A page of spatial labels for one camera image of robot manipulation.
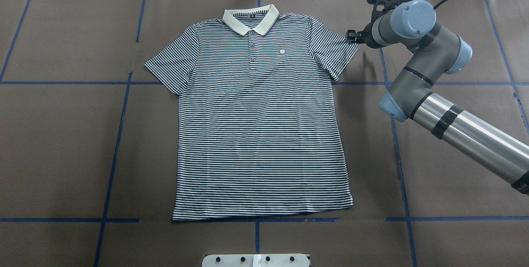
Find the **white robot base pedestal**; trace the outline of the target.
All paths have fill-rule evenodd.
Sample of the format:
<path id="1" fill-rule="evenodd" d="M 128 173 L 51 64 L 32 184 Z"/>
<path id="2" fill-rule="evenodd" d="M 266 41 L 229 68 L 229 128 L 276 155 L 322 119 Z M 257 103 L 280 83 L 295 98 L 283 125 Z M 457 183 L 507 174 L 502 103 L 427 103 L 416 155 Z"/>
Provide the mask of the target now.
<path id="1" fill-rule="evenodd" d="M 310 267 L 310 256 L 301 253 L 207 255 L 202 267 Z"/>

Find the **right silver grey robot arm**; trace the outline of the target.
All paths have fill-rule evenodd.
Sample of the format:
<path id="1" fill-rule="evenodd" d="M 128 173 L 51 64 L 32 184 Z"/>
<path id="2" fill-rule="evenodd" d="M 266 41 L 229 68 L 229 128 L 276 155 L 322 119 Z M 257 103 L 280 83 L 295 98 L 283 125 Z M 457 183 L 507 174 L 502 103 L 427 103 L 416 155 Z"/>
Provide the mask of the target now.
<path id="1" fill-rule="evenodd" d="M 442 75 L 468 64 L 470 45 L 438 22 L 425 0 L 367 2 L 373 5 L 370 23 L 363 31 L 348 30 L 346 39 L 373 49 L 403 44 L 412 53 L 380 99 L 380 109 L 396 121 L 413 120 L 527 195 L 528 146 L 432 91 Z"/>

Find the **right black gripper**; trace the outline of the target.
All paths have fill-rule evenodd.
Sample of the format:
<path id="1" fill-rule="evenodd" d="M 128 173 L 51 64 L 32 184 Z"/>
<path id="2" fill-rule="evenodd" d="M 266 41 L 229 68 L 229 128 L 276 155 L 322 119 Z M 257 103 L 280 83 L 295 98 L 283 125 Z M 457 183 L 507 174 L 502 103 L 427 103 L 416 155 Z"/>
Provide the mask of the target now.
<path id="1" fill-rule="evenodd" d="M 368 23 L 362 31 L 349 29 L 346 32 L 346 41 L 351 44 L 365 44 L 367 46 L 374 46 L 374 39 L 372 37 L 372 22 Z"/>

